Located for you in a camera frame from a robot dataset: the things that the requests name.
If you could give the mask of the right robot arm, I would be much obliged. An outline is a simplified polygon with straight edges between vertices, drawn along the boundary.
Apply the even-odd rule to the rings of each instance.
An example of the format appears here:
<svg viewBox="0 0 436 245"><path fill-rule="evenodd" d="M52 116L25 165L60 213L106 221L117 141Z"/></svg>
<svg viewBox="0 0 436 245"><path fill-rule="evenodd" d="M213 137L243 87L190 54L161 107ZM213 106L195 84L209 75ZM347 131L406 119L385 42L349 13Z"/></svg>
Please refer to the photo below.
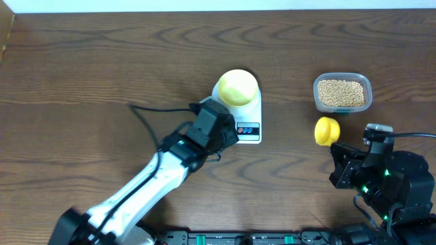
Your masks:
<svg viewBox="0 0 436 245"><path fill-rule="evenodd" d="M337 229L331 244L435 244L435 179L423 156L379 142L368 152L338 143L330 151L333 186L355 189L382 219L380 225L372 220Z"/></svg>

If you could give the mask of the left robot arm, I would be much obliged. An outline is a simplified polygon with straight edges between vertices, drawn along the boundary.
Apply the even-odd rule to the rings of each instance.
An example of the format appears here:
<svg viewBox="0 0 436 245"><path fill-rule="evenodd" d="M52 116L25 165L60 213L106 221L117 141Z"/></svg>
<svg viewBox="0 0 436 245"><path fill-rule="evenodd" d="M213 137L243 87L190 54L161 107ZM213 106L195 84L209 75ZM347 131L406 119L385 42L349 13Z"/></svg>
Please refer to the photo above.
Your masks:
<svg viewBox="0 0 436 245"><path fill-rule="evenodd" d="M122 244L143 216L166 194L198 171L213 154L238 141L230 111L212 98L192 103L193 122L180 124L161 142L149 164L102 203L80 214L68 209L49 244Z"/></svg>

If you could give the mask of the yellow plastic measuring scoop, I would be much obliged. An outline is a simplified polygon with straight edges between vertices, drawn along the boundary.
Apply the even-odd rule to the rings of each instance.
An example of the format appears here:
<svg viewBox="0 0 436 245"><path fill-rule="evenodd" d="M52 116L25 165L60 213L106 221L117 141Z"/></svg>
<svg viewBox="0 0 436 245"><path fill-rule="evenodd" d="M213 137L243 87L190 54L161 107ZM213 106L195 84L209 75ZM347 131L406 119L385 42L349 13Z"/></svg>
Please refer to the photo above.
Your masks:
<svg viewBox="0 0 436 245"><path fill-rule="evenodd" d="M320 146L331 146L337 142L340 133L339 123L333 118L323 116L315 125L315 142Z"/></svg>

